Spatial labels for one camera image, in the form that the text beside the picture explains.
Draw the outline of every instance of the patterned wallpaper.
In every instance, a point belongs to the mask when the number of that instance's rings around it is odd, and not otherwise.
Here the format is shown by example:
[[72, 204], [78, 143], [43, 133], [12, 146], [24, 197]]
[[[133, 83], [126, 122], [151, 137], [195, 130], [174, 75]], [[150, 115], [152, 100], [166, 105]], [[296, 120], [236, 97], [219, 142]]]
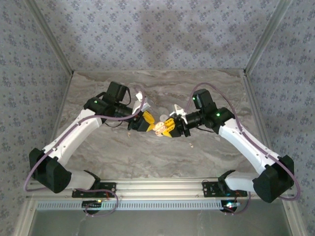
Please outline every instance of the patterned wallpaper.
[[30, 167], [52, 135], [68, 76], [23, 1], [0, 1], [0, 236], [12, 234]]
[[251, 74], [273, 148], [289, 154], [315, 235], [315, 3], [295, 0]]
[[244, 68], [278, 0], [36, 0], [74, 70]]

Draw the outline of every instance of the black cable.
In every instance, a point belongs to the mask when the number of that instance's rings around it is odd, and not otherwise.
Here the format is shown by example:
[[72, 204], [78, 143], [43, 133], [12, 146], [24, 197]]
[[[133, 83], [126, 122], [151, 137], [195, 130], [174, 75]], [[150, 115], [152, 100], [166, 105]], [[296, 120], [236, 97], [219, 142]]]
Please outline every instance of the black cable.
[[101, 92], [100, 94], [96, 95], [96, 97], [100, 98], [102, 97], [104, 94], [106, 94], [105, 92]]
[[106, 122], [104, 122], [104, 124], [106, 124], [108, 127], [111, 127], [111, 128], [116, 128], [116, 127], [120, 126], [122, 123], [123, 123], [123, 122], [121, 121], [118, 125], [116, 125], [116, 126], [111, 126], [111, 125], [107, 124]]
[[131, 94], [130, 94], [130, 89], [128, 87], [127, 87], [127, 92], [129, 95], [129, 102], [128, 102], [128, 104], [126, 104], [126, 106], [128, 106], [131, 103]]
[[202, 182], [201, 182], [201, 185], [203, 185], [204, 182], [209, 182], [208, 180], [204, 179]]
[[199, 127], [196, 127], [197, 129], [199, 130], [202, 130], [202, 131], [206, 131], [206, 132], [209, 132], [209, 133], [214, 133], [214, 131], [211, 131], [211, 130], [207, 130], [207, 129], [202, 129], [202, 128], [199, 128]]

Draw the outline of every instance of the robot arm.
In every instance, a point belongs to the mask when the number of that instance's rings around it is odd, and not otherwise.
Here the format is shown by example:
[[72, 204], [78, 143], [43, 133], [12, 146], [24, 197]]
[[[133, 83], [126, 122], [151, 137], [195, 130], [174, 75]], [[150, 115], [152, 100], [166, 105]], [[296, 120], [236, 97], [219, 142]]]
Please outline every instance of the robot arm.
[[294, 163], [289, 156], [280, 157], [258, 141], [241, 124], [240, 130], [235, 116], [227, 108], [218, 109], [206, 89], [197, 90], [192, 99], [198, 109], [197, 112], [187, 114], [175, 104], [171, 117], [157, 124], [156, 134], [167, 137], [181, 135], [188, 137], [192, 128], [205, 125], [232, 143], [249, 160], [256, 173], [240, 173], [234, 170], [224, 173], [218, 179], [219, 187], [224, 194], [228, 196], [229, 192], [234, 190], [251, 191], [270, 203], [293, 186], [292, 178], [275, 162], [279, 160], [293, 173]]
[[[104, 118], [90, 118], [91, 116], [127, 117], [140, 108], [143, 99], [142, 95], [139, 95], [141, 93], [137, 94], [138, 101], [133, 108], [121, 103], [127, 90], [127, 87], [112, 82], [107, 92], [87, 101], [75, 121], [52, 143], [45, 146], [43, 150], [34, 148], [29, 155], [31, 169], [44, 155], [47, 157], [39, 164], [33, 178], [54, 193], [59, 193], [64, 189], [97, 189], [100, 179], [96, 175], [88, 171], [67, 170], [65, 165], [89, 134], [106, 122]], [[133, 118], [124, 120], [128, 123], [128, 130], [146, 132], [154, 127], [154, 119], [146, 111], [150, 104], [147, 98], [144, 99], [141, 112]]]

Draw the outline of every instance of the metal frame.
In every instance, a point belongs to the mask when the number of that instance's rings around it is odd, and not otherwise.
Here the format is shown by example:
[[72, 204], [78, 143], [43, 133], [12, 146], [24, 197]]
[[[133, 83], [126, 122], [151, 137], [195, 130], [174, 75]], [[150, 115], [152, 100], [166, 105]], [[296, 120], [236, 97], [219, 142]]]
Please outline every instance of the metal frame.
[[[251, 110], [253, 112], [253, 117], [255, 119], [255, 123], [258, 128], [261, 141], [268, 148], [271, 148], [270, 138], [267, 133], [265, 122], [263, 121], [262, 113], [259, 109], [259, 103], [257, 101], [256, 96], [254, 95], [255, 93], [254, 93], [254, 89], [253, 89], [249, 75], [245, 76], [244, 74], [243, 81], [244, 81], [246, 93], [249, 97]], [[294, 236], [307, 236], [308, 233], [303, 223], [301, 212], [298, 208], [297, 202], [289, 202], [289, 201], [282, 201], [282, 202], [283, 202], [283, 206], [286, 212], [286, 217], [288, 219], [292, 234]]]
[[[262, 114], [258, 108], [258, 102], [255, 98], [253, 87], [251, 81], [244, 73], [241, 72], [241, 79], [245, 88], [245, 91], [248, 95], [249, 102], [251, 105], [253, 117], [256, 123], [256, 126], [259, 131], [260, 139], [264, 145], [270, 147], [270, 140], [267, 135], [266, 128], [264, 126]], [[67, 95], [68, 87], [63, 97], [64, 106], [65, 98]], [[57, 129], [60, 122], [60, 117], [62, 114], [62, 108], [59, 112], [59, 117], [56, 122], [54, 130], [54, 136], [56, 136]], [[205, 200], [208, 201], [209, 198], [203, 197], [203, 191], [201, 187], [201, 182], [207, 179], [208, 181], [217, 181], [217, 178], [148, 178], [148, 179], [107, 179], [106, 182], [112, 181], [117, 183], [117, 195], [120, 200], [124, 201], [180, 201], [180, 200]], [[32, 181], [30, 188], [38, 188], [41, 184]], [[16, 226], [15, 236], [27, 236], [32, 225], [32, 219], [36, 213], [36, 206], [38, 201], [47, 200], [47, 201], [69, 201], [74, 202], [80, 199], [71, 198], [71, 190], [63, 191], [59, 194], [53, 194], [50, 191], [40, 191], [27, 195], [27, 201], [24, 203], [20, 217], [18, 219], [18, 224]], [[287, 192], [288, 196], [294, 194], [294, 190]], [[228, 200], [231, 198], [220, 198], [220, 200]], [[252, 194], [252, 199], [259, 199], [256, 194]], [[286, 216], [291, 228], [291, 231], [294, 236], [307, 236], [306, 228], [301, 219], [301, 214], [298, 209], [296, 202], [285, 202], [283, 201], [283, 206], [285, 208]]]
[[70, 88], [70, 84], [71, 84], [71, 81], [72, 81], [72, 77], [73, 77], [73, 75], [70, 75], [70, 78], [68, 79], [68, 82], [67, 82], [67, 84], [65, 86], [63, 99], [61, 101], [61, 105], [60, 105], [60, 108], [59, 108], [59, 111], [58, 111], [58, 115], [57, 115], [57, 120], [55, 122], [53, 133], [52, 133], [52, 136], [51, 136], [51, 138], [49, 140], [49, 143], [51, 143], [55, 139], [55, 137], [57, 135], [57, 132], [58, 132], [58, 129], [59, 129], [59, 126], [60, 126], [60, 122], [61, 122], [61, 117], [62, 117], [62, 114], [63, 114], [63, 108], [64, 108], [65, 100], [66, 100], [68, 92], [69, 92], [69, 88]]
[[274, 10], [264, 32], [262, 33], [262, 36], [260, 37], [250, 59], [247, 62], [245, 67], [246, 75], [251, 74], [292, 2], [293, 0], [279, 0], [276, 9]]
[[43, 32], [47, 42], [49, 43], [51, 49], [55, 53], [58, 61], [60, 62], [60, 65], [64, 69], [64, 71], [68, 74], [72, 74], [71, 66], [66, 59], [60, 45], [58, 44], [56, 38], [54, 37], [53, 32], [49, 28], [47, 22], [45, 21], [45, 18], [43, 14], [41, 13], [38, 5], [34, 0], [24, 0], [25, 5], [30, 10], [32, 16], [34, 17], [34, 20], [37, 22], [38, 26], [40, 27], [41, 31]]
[[[80, 210], [82, 201], [38, 201], [37, 210]], [[102, 201], [99, 207], [88, 210], [111, 210], [115, 200]], [[223, 209], [221, 200], [124, 200], [120, 201], [116, 210], [219, 210]]]

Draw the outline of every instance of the gray marble tabletop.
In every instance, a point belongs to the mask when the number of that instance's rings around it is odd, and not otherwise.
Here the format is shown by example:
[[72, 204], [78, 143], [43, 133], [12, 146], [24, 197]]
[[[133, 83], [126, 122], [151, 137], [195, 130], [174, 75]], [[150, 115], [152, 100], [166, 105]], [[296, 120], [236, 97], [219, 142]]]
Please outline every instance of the gray marble tabletop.
[[[58, 134], [83, 109], [86, 101], [107, 90], [111, 81], [132, 88], [140, 85], [154, 102], [150, 112], [168, 114], [172, 104], [185, 107], [192, 88], [210, 82], [223, 91], [235, 106], [242, 124], [256, 137], [258, 132], [244, 91], [240, 70], [110, 71], [75, 72], [66, 97]], [[218, 107], [228, 104], [208, 88]], [[135, 93], [131, 89], [132, 100]], [[218, 177], [230, 169], [254, 171], [250, 163], [228, 141], [217, 134], [194, 129], [185, 138], [158, 137], [154, 131], [128, 131], [106, 125], [94, 131], [74, 152], [67, 167], [89, 170], [102, 179], [137, 177]]]

